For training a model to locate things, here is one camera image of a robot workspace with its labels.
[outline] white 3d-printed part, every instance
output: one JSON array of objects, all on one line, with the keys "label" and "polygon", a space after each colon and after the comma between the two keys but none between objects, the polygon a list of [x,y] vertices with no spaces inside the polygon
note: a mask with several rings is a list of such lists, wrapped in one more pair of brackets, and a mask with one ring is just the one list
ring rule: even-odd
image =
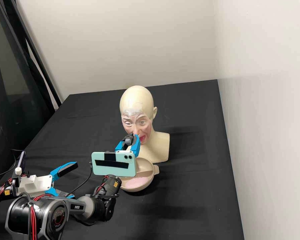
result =
[{"label": "white 3d-printed part", "polygon": [[21,175],[21,173],[22,173],[22,168],[21,168],[21,167],[16,167],[16,169],[14,170],[14,172],[15,172],[17,175]]},{"label": "white 3d-printed part", "polygon": [[52,186],[51,175],[41,177],[37,177],[36,175],[31,175],[30,177],[25,176],[21,178],[18,194],[27,192],[30,197],[36,197],[44,194],[45,191],[49,190]]}]

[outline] mannequin nose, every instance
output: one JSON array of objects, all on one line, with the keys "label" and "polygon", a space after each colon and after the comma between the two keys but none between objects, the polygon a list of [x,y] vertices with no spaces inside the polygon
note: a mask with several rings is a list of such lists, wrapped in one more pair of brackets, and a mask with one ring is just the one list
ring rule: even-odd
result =
[{"label": "mannequin nose", "polygon": [[132,133],[139,135],[139,129],[137,127],[134,127]]}]

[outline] white wall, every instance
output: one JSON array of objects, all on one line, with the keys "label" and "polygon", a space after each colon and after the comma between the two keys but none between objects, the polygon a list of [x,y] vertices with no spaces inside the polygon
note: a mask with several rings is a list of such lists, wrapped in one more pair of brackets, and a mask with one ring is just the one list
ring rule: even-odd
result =
[{"label": "white wall", "polygon": [[61,100],[69,94],[210,80],[211,0],[41,1],[17,5]]},{"label": "white wall", "polygon": [[217,67],[246,240],[300,240],[300,1],[215,1]]}]

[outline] pink food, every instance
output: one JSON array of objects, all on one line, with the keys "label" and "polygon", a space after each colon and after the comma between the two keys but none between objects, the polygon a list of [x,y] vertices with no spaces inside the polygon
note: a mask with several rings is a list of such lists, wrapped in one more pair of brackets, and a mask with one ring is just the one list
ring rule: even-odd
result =
[{"label": "pink food", "polygon": [[137,188],[141,187],[142,185],[146,184],[149,181],[148,177],[136,177],[132,178],[131,180],[127,181],[126,188]]}]

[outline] mannequin ear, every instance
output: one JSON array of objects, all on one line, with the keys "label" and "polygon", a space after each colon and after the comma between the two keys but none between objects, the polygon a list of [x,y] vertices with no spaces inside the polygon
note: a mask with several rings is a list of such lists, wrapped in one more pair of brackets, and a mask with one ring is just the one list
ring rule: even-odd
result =
[{"label": "mannequin ear", "polygon": [[154,108],[153,108],[153,118],[152,118],[152,119],[154,119],[154,118],[156,117],[157,111],[158,111],[158,108],[157,108],[157,107],[154,107]]}]

